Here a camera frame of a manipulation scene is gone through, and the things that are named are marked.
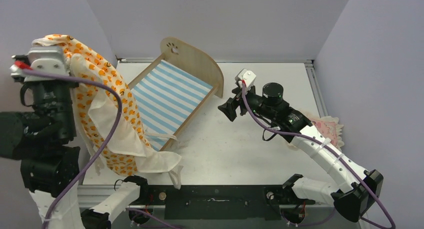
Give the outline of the wooden pet bed frame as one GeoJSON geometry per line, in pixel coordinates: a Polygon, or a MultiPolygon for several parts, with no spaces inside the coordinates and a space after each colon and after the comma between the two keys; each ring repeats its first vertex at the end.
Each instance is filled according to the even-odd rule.
{"type": "Polygon", "coordinates": [[[175,37],[160,42],[161,54],[128,84],[142,116],[144,132],[164,151],[212,96],[223,97],[224,75],[202,50],[175,37]]]}

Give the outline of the orange patterned pet mattress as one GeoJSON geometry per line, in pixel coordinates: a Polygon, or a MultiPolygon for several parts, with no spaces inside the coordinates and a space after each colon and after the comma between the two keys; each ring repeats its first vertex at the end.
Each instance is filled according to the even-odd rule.
{"type": "Polygon", "coordinates": [[[66,65],[75,77],[107,86],[105,90],[82,83],[73,90],[77,129],[91,156],[101,150],[94,162],[97,171],[108,168],[123,177],[137,173],[167,173],[173,186],[181,188],[181,156],[153,149],[135,96],[108,60],[70,35],[50,34],[35,39],[32,44],[60,46],[66,65]],[[102,148],[115,121],[118,126],[106,147],[102,148]]]}

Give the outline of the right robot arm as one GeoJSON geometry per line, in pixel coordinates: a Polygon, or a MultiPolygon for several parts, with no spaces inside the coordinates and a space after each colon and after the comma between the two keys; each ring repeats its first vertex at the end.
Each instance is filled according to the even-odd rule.
{"type": "Polygon", "coordinates": [[[295,174],[283,184],[283,198],[289,203],[299,199],[333,205],[351,222],[358,222],[380,196],[384,176],[376,169],[367,170],[346,157],[299,110],[283,99],[283,86],[270,82],[257,95],[255,87],[243,91],[244,84],[232,90],[230,97],[218,109],[232,122],[236,110],[249,113],[256,122],[264,121],[265,131],[280,135],[314,160],[334,183],[308,179],[295,174]]]}

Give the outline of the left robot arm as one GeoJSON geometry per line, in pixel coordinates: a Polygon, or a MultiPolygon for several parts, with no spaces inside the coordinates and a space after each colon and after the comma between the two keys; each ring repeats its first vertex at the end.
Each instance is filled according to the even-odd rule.
{"type": "Polygon", "coordinates": [[[135,202],[149,197],[145,178],[128,176],[102,203],[81,211],[78,183],[79,147],[69,147],[76,136],[71,89],[75,82],[44,80],[25,82],[20,97],[31,90],[31,112],[0,114],[0,156],[20,161],[24,186],[36,202],[45,229],[109,229],[113,221],[135,202]]]}

